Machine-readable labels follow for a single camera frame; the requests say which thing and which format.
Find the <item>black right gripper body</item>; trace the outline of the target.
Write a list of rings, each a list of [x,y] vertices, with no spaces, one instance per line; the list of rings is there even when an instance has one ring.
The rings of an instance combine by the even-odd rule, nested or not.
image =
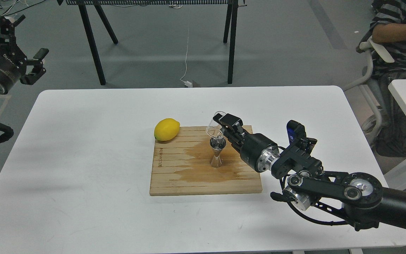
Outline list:
[[[240,157],[258,173],[272,169],[272,165],[280,158],[277,143],[266,136],[245,132],[242,135]]]

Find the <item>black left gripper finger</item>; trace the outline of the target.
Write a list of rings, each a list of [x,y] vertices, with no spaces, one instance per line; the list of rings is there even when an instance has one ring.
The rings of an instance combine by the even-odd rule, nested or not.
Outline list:
[[[17,45],[15,28],[26,18],[25,15],[0,16],[0,53],[22,53]]]
[[[24,85],[34,85],[40,77],[46,73],[46,69],[43,67],[43,60],[49,53],[49,49],[40,48],[34,55],[33,59],[26,60],[26,66],[32,66],[32,70],[28,74],[23,74],[20,78],[20,82]]]

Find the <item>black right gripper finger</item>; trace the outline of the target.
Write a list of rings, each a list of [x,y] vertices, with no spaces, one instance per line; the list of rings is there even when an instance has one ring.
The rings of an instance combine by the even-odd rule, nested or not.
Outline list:
[[[239,154],[247,153],[247,151],[251,150],[250,132],[247,130],[233,131],[230,129],[222,129],[221,132]]]
[[[225,114],[219,118],[219,124],[235,134],[244,134],[243,121],[232,114]]]

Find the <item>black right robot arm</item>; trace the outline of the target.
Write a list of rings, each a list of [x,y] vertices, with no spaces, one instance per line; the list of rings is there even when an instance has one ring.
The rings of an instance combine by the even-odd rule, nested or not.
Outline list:
[[[307,137],[299,122],[287,123],[289,146],[279,151],[266,136],[245,130],[239,117],[216,113],[213,121],[243,162],[280,180],[282,193],[271,192],[270,197],[286,202],[304,219],[351,225],[356,231],[377,228],[379,223],[406,229],[406,192],[383,187],[367,173],[325,171],[322,162],[311,156],[317,140]]]

